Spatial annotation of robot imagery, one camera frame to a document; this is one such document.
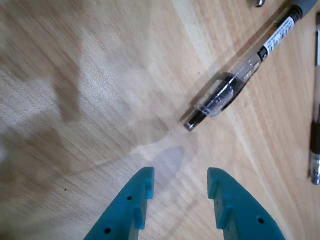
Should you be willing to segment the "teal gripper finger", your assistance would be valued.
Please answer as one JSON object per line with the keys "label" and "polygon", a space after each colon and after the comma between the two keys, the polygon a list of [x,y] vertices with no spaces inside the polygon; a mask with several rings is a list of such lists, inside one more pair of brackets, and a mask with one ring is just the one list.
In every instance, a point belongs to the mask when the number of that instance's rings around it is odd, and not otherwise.
{"label": "teal gripper finger", "polygon": [[147,204],[154,195],[155,169],[141,168],[102,213],[86,240],[137,240],[145,228]]}
{"label": "teal gripper finger", "polygon": [[208,168],[207,195],[214,201],[216,228],[225,240],[285,238],[271,215],[226,171]]}

